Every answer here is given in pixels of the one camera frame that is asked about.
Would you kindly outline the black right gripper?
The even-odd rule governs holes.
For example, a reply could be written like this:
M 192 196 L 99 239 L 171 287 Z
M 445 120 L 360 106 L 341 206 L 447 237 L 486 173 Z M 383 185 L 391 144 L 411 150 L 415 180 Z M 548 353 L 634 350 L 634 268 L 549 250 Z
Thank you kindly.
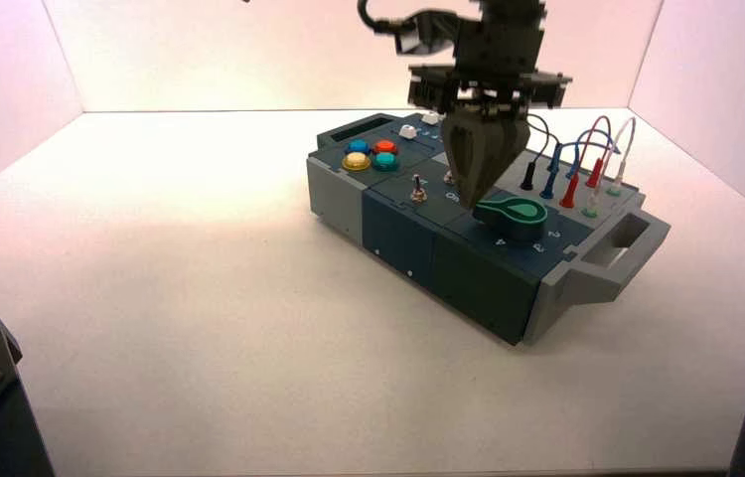
M 420 21 L 417 32 L 430 51 L 451 46 L 454 63 L 411 66 L 408 102 L 448 114 L 442 132 L 451 174 L 460 204 L 475 207 L 525 150 L 529 107 L 559 107 L 571 78 L 537 68 L 537 20 L 435 18 Z

